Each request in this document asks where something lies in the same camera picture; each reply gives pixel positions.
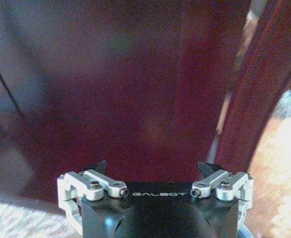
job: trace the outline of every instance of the silver metal bracket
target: silver metal bracket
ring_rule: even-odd
[[[69,223],[82,235],[82,219],[78,205],[74,199],[86,196],[89,201],[103,198],[104,190],[113,198],[129,195],[129,190],[123,181],[113,180],[95,170],[87,170],[77,174],[69,172],[57,179],[58,205],[65,211]]]
[[[194,198],[206,198],[215,189],[220,201],[229,202],[238,199],[238,229],[244,224],[247,211],[252,208],[254,179],[247,173],[238,172],[234,176],[225,170],[218,170],[204,180],[192,184],[191,195]]]

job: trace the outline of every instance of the patterned carpet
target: patterned carpet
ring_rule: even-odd
[[[273,116],[281,119],[291,118],[291,91],[287,91],[283,94],[276,106]]]
[[[0,203],[0,238],[80,238],[66,218]]]

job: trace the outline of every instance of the black screw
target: black screw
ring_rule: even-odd
[[[193,197],[199,197],[201,195],[201,191],[199,191],[198,189],[192,189],[191,195]]]
[[[126,188],[120,190],[121,197],[128,197],[129,194],[130,194],[130,191]]]
[[[230,187],[230,183],[229,182],[227,182],[227,181],[222,181],[222,182],[220,182],[220,185],[221,185],[221,187]]]
[[[99,182],[98,181],[91,181],[90,182],[90,188],[92,188],[92,189],[100,188]]]

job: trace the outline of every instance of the floor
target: floor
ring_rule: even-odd
[[[268,122],[249,172],[255,194],[248,228],[256,238],[291,238],[291,92]]]
[[[80,238],[62,215],[0,203],[0,238]]]

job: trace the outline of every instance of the dark red wood surface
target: dark red wood surface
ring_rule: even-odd
[[[26,118],[7,128],[23,163],[0,174],[27,185],[5,191],[55,200],[60,173],[101,160],[116,179],[196,179],[248,7],[0,3],[0,72]]]
[[[291,81],[291,1],[268,2],[238,74],[216,163],[246,171],[263,129]]]

